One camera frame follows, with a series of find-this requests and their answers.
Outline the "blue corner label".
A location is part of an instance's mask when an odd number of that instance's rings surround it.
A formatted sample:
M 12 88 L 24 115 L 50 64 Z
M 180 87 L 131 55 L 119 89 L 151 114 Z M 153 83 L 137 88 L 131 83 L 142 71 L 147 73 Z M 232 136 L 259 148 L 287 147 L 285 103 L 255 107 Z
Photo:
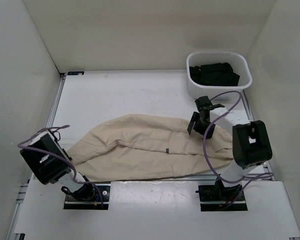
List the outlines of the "blue corner label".
M 85 74 L 84 71 L 68 71 L 67 72 L 68 76 L 82 76 L 84 74 Z

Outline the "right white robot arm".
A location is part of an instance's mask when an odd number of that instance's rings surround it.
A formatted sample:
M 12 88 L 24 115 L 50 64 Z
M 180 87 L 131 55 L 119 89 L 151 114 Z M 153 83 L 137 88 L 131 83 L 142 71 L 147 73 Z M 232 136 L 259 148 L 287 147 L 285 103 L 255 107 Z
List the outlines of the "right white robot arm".
M 226 108 L 220 103 L 213 104 L 208 96 L 197 98 L 195 100 L 197 112 L 192 114 L 187 127 L 188 133 L 195 131 L 203 136 L 203 154 L 210 170 L 216 176 L 213 190 L 220 200 L 226 200 L 236 192 L 240 192 L 243 189 L 241 181 L 247 174 L 273 156 L 266 125 L 263 121 L 245 121 L 230 116 L 241 98 L 240 95 L 230 108 Z M 216 122 L 219 120 L 223 121 L 224 128 L 232 136 L 233 160 L 222 174 L 216 172 L 207 152 L 207 140 L 212 139 L 217 127 Z

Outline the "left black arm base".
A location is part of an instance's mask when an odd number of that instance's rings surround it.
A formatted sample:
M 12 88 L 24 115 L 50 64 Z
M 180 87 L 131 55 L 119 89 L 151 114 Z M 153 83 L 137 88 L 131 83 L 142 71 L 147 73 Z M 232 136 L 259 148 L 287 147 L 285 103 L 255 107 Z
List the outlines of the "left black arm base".
M 65 186 L 61 191 L 65 194 L 63 208 L 65 210 L 108 210 L 110 203 L 111 185 L 98 184 L 100 193 L 94 187 L 85 193 L 84 197 L 74 197 L 69 189 Z

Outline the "beige trousers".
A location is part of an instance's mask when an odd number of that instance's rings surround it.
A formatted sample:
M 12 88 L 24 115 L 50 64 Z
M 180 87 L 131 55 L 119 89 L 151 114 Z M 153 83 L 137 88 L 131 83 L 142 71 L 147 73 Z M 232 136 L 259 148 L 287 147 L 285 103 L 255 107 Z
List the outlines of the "beige trousers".
M 68 155 L 93 182 L 184 177 L 207 172 L 202 136 L 187 132 L 182 118 L 128 114 L 92 128 Z M 214 168 L 233 160 L 232 136 L 217 126 L 207 140 Z

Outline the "white plastic basket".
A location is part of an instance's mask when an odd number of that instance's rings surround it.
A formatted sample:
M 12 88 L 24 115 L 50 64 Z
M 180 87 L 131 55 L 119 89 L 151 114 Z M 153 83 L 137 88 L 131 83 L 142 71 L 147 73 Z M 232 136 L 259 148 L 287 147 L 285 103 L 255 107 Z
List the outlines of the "white plastic basket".
M 240 76 L 238 86 L 205 86 L 192 80 L 190 67 L 217 63 L 229 63 L 231 65 L 234 73 Z M 201 50 L 192 52 L 186 59 L 186 69 L 188 77 L 187 90 L 188 94 L 193 99 L 197 99 L 202 96 L 212 98 L 227 91 L 242 92 L 249 88 L 253 83 L 253 78 L 246 59 L 241 54 L 233 51 Z

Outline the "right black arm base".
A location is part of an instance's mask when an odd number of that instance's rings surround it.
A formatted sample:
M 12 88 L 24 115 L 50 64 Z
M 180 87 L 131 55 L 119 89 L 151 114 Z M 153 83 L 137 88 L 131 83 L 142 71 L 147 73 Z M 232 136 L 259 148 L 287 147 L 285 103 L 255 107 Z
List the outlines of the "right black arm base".
M 216 185 L 199 185 L 195 191 L 199 195 L 201 212 L 244 212 L 248 211 L 242 185 L 217 189 Z

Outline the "black trousers in basket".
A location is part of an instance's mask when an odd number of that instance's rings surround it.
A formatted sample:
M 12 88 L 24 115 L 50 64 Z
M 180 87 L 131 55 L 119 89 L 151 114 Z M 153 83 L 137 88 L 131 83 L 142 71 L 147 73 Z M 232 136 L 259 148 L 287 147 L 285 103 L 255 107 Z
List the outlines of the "black trousers in basket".
M 237 87 L 240 76 L 228 62 L 189 67 L 190 78 L 201 86 Z

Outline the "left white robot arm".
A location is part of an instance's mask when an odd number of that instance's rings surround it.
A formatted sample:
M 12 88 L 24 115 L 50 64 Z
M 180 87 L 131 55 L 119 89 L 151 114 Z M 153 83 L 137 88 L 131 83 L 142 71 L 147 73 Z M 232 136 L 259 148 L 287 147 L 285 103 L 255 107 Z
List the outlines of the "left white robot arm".
M 61 191 L 77 201 L 91 201 L 95 197 L 96 188 L 76 170 L 51 130 L 38 132 L 17 146 L 43 185 L 60 184 Z

